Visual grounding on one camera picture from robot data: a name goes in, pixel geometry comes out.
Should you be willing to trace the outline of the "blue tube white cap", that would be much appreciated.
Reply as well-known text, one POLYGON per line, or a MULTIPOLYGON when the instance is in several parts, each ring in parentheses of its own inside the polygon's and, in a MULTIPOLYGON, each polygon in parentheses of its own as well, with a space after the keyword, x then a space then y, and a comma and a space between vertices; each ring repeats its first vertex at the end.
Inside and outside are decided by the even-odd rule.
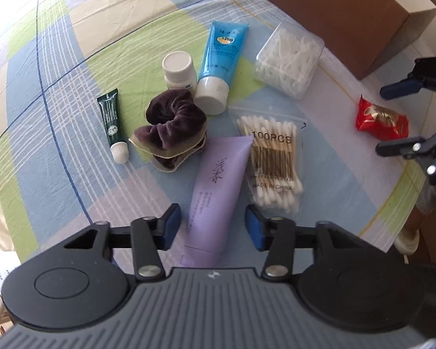
POLYGON ((206 42, 194 103, 209 116, 222 114, 248 32, 247 24, 213 21, 206 42))

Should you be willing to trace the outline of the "checkered bed sheet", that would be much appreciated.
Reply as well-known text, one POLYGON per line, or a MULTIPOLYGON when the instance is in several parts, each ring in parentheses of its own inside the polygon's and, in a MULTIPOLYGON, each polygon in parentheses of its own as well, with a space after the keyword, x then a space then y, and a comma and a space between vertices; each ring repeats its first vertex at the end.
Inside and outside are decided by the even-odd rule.
POLYGON ((183 50, 200 65, 213 21, 249 27, 230 102, 306 122, 300 223, 334 221, 389 249, 425 177, 412 161, 376 156, 376 140, 354 126, 358 101, 379 102, 380 88, 428 50, 413 44, 364 80, 324 50, 295 101, 253 78, 257 53, 286 20, 267 0, 0 0, 0 200, 20 259, 95 221, 125 225, 173 202, 188 209, 200 158, 171 174, 135 148, 115 163, 97 97, 119 91, 130 135, 166 88, 163 57, 183 50))

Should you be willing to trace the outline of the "white pill bottle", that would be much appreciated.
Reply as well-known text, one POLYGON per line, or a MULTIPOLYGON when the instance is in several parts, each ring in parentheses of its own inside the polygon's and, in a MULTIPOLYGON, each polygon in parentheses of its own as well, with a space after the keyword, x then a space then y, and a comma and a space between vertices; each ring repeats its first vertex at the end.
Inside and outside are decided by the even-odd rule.
POLYGON ((193 59, 187 52, 170 52, 165 55, 161 65, 168 89, 187 89, 195 93, 198 78, 193 59))

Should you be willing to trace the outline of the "clear box of floss picks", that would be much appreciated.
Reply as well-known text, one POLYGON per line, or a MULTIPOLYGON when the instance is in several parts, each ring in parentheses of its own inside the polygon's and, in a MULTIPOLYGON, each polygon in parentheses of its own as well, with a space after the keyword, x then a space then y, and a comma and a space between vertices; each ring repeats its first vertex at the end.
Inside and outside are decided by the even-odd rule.
POLYGON ((256 56, 253 75, 257 80, 293 99, 307 91, 324 41, 289 22, 278 24, 256 56))

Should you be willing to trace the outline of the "dark purple velvet scrunchie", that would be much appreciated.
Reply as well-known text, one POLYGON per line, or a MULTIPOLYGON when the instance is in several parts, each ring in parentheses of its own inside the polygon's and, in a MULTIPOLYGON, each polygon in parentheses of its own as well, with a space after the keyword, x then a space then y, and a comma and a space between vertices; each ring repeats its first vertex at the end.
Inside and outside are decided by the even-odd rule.
POLYGON ((205 113, 187 89, 168 89, 153 98, 147 123, 135 129, 130 142, 162 172, 174 172, 206 143, 205 113))

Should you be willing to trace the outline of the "dark green small tube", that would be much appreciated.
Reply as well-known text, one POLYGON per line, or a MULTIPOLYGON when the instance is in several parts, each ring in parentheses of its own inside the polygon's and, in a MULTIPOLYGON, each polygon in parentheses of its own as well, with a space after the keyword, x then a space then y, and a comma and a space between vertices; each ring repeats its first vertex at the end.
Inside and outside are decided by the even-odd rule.
POLYGON ((124 164, 129 159, 129 148, 119 117, 118 101, 118 89, 114 89, 97 98, 97 104, 101 112, 104 132, 108 139, 112 158, 115 163, 124 164))

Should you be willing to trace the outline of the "cotton swab bag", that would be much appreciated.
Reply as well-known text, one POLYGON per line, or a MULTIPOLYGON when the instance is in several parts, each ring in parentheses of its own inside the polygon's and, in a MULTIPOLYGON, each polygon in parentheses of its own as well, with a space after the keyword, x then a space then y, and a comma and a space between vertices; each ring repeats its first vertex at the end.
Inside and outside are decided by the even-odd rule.
POLYGON ((239 135, 253 137, 246 184, 254 204, 264 210, 296 216, 301 210, 302 131, 307 121, 245 105, 228 109, 239 135))

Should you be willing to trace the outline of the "red snack packet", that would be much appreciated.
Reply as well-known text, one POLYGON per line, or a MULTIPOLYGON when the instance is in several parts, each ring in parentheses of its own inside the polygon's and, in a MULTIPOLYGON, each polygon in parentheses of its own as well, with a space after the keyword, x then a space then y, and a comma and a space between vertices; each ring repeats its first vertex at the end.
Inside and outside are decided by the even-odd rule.
POLYGON ((363 95, 358 104, 355 128, 381 141, 405 139, 409 135, 409 121, 405 115, 371 103, 363 95))

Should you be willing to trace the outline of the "purple cosmetic tube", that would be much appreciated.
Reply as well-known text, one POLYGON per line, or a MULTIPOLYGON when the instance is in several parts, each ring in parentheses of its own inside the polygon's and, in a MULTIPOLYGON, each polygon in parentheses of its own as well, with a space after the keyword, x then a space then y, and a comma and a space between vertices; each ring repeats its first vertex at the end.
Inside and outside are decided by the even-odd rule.
POLYGON ((181 266, 212 268, 217 265, 226 246, 252 145, 252 136, 208 141, 194 185, 181 266))

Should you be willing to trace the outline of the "brown cardboard storage box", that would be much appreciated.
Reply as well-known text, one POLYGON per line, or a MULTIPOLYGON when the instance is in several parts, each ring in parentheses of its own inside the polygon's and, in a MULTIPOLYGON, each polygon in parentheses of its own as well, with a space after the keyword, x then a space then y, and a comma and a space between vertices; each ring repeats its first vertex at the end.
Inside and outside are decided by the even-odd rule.
POLYGON ((359 80, 415 42, 436 0, 269 0, 325 45, 359 80))

